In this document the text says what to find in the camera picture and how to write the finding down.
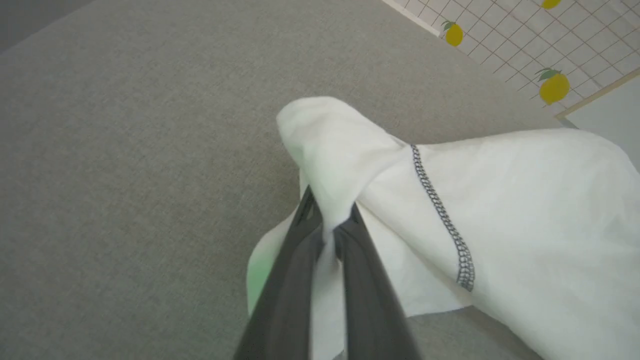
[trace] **white fabric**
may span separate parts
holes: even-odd
[[[418,146],[471,251],[469,293],[455,284],[458,253],[409,146],[329,97],[294,101],[277,119],[325,230],[358,204],[407,316],[473,303],[545,359],[638,359],[640,175],[614,144],[556,129]],[[256,246],[250,284],[264,283],[290,223]],[[314,279],[314,360],[344,347],[342,279],[330,260]],[[248,287],[250,311],[260,289]]]

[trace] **gray surface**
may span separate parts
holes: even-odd
[[[0,53],[93,0],[0,1]]]
[[[374,0],[97,0],[0,70],[1,359],[230,358],[295,98],[418,143],[558,126]],[[430,359],[535,358],[473,309],[412,324]]]

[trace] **lemon print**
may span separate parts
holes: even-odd
[[[560,101],[564,99],[566,94],[569,94],[571,85],[569,85],[569,80],[567,80],[566,76],[561,74],[560,71],[545,67],[537,73],[539,72],[542,72],[542,75],[538,81],[546,80],[540,87],[540,98],[547,105]]]
[[[442,25],[445,25],[442,31],[448,30],[447,36],[445,37],[447,42],[452,46],[460,45],[460,43],[462,42],[462,28],[460,27],[460,25],[449,20],[445,20]]]
[[[553,9],[556,6],[558,6],[560,1],[562,1],[562,0],[545,0],[545,2],[542,3],[542,5],[540,5],[540,6],[542,6],[543,9]]]

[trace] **grid pattern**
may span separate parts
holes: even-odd
[[[640,0],[395,0],[442,32],[464,32],[458,49],[517,92],[555,114],[640,68]],[[566,74],[571,90],[549,106],[537,71]]]

